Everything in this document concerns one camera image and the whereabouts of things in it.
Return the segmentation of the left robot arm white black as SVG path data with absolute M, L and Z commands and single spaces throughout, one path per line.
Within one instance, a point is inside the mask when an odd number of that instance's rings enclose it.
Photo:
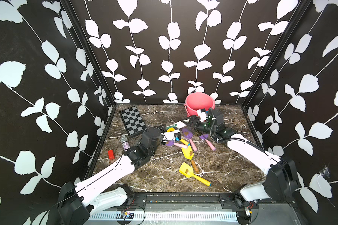
M 116 162 L 82 182 L 65 183 L 55 205 L 63 224 L 82 225 L 96 212 L 123 205 L 133 195 L 129 187 L 123 185 L 107 194 L 104 191 L 149 162 L 165 133 L 165 124 L 148 127 L 138 144 L 124 151 Z

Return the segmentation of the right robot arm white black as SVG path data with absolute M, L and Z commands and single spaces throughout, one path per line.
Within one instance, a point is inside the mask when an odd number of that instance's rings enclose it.
M 211 142 L 223 144 L 239 153 L 265 174 L 264 181 L 243 185 L 235 191 L 234 200 L 238 206 L 262 199 L 275 202 L 293 200 L 293 192 L 300 182 L 292 159 L 265 151 L 236 130 L 227 127 L 223 114 L 218 110 L 210 108 L 204 122 L 195 115 L 189 116 L 183 122 L 194 132 L 208 135 Z

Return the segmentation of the pink plastic bucket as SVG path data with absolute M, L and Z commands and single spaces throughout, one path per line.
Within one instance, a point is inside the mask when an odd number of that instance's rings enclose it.
M 197 110 L 205 109 L 208 111 L 209 108 L 215 109 L 215 101 L 205 93 L 191 93 L 185 99 L 187 116 L 198 115 Z

